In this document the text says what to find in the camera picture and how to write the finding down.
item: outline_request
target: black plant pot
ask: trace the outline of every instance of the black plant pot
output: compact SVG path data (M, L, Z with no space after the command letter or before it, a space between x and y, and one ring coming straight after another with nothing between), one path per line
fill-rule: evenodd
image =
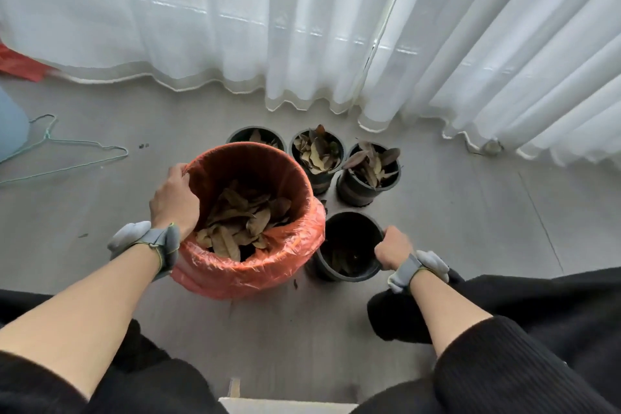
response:
M334 177L334 174L336 174L341 169L341 166L343 165L343 160L345 159L345 146L343 145L343 142L340 139L338 139L337 136L326 131L325 132L326 141L328 141L328 143L331 143L332 141L334 141L335 143L338 144L339 159L341 160L341 162L338 165L338 167L335 167L334 169L328 172L322 172L321 174L313 174L308 169L308 167L306 167L302 159L300 159L300 152L296 149L296 146L293 145L293 141L295 141L295 139L300 134L308 135L308 132L309 132L308 129L300 131L297 135L293 137L293 139L291 139L291 143L289 143L289 153L291 154L291 156L293 156L296 162L300 164L300 166L302 166L302 168L306 172L306 175L308 176L310 180L310 185L312 187L313 193L315 195L322 195L322 193L325 193L326 191L328 191L328 189L330 188L330 183L332 182L332 177Z
M306 264L307 271L314 277L327 282L362 282L381 270L375 258L375 246L384 239L379 225L366 214L360 212L340 212L333 214L325 222L325 241ZM336 246L351 249L356 254L353 268L347 276L330 266L330 253Z
M276 139L278 144L277 149L285 151L283 138L280 137L280 135L278 135L275 131L272 131L271 129L262 126L246 126L238 129L236 132L229 136L229 139L227 139L227 144L249 141L250 136L252 136L252 133L255 129L258 129L261 132L262 141L270 144L272 141L274 141L274 139Z
M378 152L384 152L386 148L381 144L372 143L373 147ZM350 158L353 154L360 151L360 146L356 144L349 153L347 158ZM359 179L354 174L352 169L346 169L343 171L337 180L337 194L338 197L345 203L351 206L367 206L375 197L386 190L392 189L399 179L401 178L401 168L399 160L395 160L392 164L389 164L384 168L387 173L398 172L398 174L389 177L384 181L382 187L374 188Z

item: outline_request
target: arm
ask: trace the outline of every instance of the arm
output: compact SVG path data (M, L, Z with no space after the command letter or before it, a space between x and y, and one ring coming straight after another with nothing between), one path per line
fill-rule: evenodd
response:
M171 167L151 200L151 223L175 223L187 237L199 215L199 201ZM127 332L140 297L159 271L159 256L134 245L88 277L58 293L0 330L0 351L19 355L56 373L90 399Z
M412 251L393 226L376 247L378 260L392 270ZM414 275L410 291L439 356L433 385L447 412L617 412L517 324L493 317L428 270Z

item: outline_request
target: light blue object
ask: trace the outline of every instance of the light blue object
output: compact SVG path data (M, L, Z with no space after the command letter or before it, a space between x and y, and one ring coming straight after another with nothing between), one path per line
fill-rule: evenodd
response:
M84 144L84 145L88 145L88 146L97 146L98 148L104 149L104 150L106 150L106 149L120 149L120 151L124 151L124 153L120 154L120 156L114 156L113 158L93 160L93 161L87 162L85 164L78 164L77 166L63 167L62 169L55 169L55 170L48 170L47 172L41 172L40 174L27 175L26 177L19 177L17 179L2 180L2 181L0 181L0 185L4 185L5 183L11 183L11 182L19 182L20 180L33 179L34 177L40 177L41 175L55 174L56 172L63 172L64 170L76 169L78 167L90 166L91 164L98 164L100 162L107 162L108 160L123 159L123 158L128 157L128 155L129 155L129 151L127 150L127 148L125 148L123 146L104 146L101 143L98 143L97 141L84 141L84 140L81 140L81 139L57 139L56 137L52 137L51 136L51 130L54 127L54 125L56 124L56 122L58 121L58 118L56 117L55 114L51 114L51 113L42 114L41 116L36 117L34 120L28 120L28 118L26 118L26 121L27 121L28 124L29 123L35 123L35 121L38 121L41 118L52 118L52 120L51 120L50 124L48 125L48 127L45 128L45 133L43 134L43 139L41 139L40 141L37 141L36 143L33 143L33 144L29 145L29 146L21 147L20 149L18 149L17 151L13 152L12 154L9 153L9 155L7 157L5 157L4 159L0 159L0 164L2 164L3 162L6 162L9 159L15 158L15 157L17 157L17 156L19 156L19 155L21 155L21 154L23 154L25 152L28 152L28 151L30 151L31 149L34 149L37 146L40 146L41 144L45 143L46 141L50 141L51 143Z
M0 162L24 145L29 129L26 113L0 87Z

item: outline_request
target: green wire hanger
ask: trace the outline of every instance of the green wire hanger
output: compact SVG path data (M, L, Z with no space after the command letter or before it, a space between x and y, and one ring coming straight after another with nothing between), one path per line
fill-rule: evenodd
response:
M0 164L2 164L3 162L6 162L9 159L13 159L13 158L15 158L17 156L20 156L21 154L24 154L25 152L28 152L28 151L30 151L31 149L34 149L37 146L40 146L41 144L43 144L46 141L50 141L52 143L65 143L65 144L86 144L86 145L90 145L90 146L97 146L97 147L99 147L100 149L103 149L103 150L106 150L106 149L120 149L121 151L124 151L124 153L120 154L120 156L114 156L113 158L94 160L92 162L87 162L85 164L79 164L77 166L65 167L63 169L50 170L49 172L41 172L40 174L28 175L27 177L20 177L18 179L3 180L2 182L0 182L0 185L4 185L5 183L11 183L11 182L19 182L20 180L33 179L34 177L41 177L42 175L55 174L56 172L63 172L64 170L76 169L78 167L86 167L86 166L90 166L92 164L98 164L100 162L107 162L108 160L123 159L123 158L126 158L126 157L129 156L129 151L127 150L127 148L122 147L122 146L104 146L101 143L98 143L97 141L83 141L83 140L76 140L76 139L56 139L56 138L52 137L51 136L51 130L54 128L54 125L56 123L58 123L58 118L56 117L55 114L51 114L51 113L42 114L41 116L36 117L34 120L30 120L29 123L30 124L35 123L37 120L40 120L41 118L46 118L46 117L51 117L53 120L51 120L50 125L48 125L48 127L45 129L45 134L43 135L43 139L41 139L40 141L37 141L36 143L31 144L29 146L22 147L22 148L18 149L13 154L11 154L8 158L0 160Z

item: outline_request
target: red plastic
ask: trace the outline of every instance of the red plastic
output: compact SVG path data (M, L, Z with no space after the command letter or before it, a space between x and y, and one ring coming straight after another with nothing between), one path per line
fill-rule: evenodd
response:
M19 54L0 43L0 71L39 82L52 67Z
M197 230L232 179L257 181L273 196L291 200L294 221L264 232L266 249L244 262L201 249L194 234L182 242L173 279L188 290L217 299L238 299L285 281L306 263L325 237L325 211L306 173L289 155L259 143L215 147L188 164L190 189L201 200Z

